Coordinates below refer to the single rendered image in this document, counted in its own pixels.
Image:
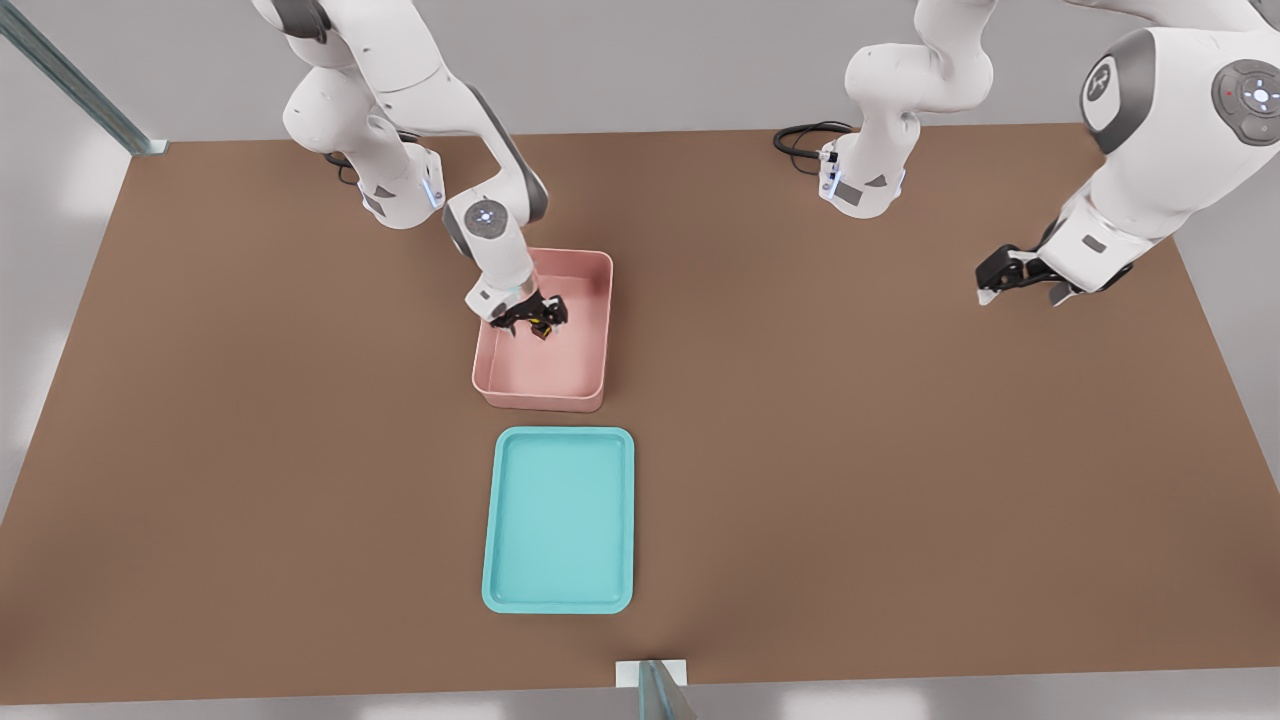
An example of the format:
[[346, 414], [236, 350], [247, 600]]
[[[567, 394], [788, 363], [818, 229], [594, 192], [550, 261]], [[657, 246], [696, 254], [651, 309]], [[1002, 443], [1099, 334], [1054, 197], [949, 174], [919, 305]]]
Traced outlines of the pink plastic box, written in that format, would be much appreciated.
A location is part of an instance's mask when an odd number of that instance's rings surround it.
[[559, 295], [570, 322], [547, 340], [483, 323], [474, 388], [493, 407], [594, 413], [603, 405], [614, 265], [600, 251], [531, 249], [544, 295]]

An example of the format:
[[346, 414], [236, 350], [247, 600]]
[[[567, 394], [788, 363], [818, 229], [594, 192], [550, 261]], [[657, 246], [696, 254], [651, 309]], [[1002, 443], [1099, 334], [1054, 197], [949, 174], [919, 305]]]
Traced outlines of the pale blue-green tray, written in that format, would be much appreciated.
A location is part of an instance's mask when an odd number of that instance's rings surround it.
[[483, 602], [613, 615], [634, 597], [635, 443], [620, 427], [511, 427], [495, 442]]

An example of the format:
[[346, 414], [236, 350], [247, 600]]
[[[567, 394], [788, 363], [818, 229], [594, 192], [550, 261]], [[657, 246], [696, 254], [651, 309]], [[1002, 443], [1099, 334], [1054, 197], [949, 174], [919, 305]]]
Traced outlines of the silver frame post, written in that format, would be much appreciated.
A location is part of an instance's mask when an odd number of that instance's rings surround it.
[[147, 136], [13, 3], [0, 0], [0, 36], [132, 156], [161, 156], [169, 142]]
[[639, 720], [699, 720], [685, 688], [689, 685], [685, 659], [620, 660], [614, 662], [614, 685], [637, 692]]

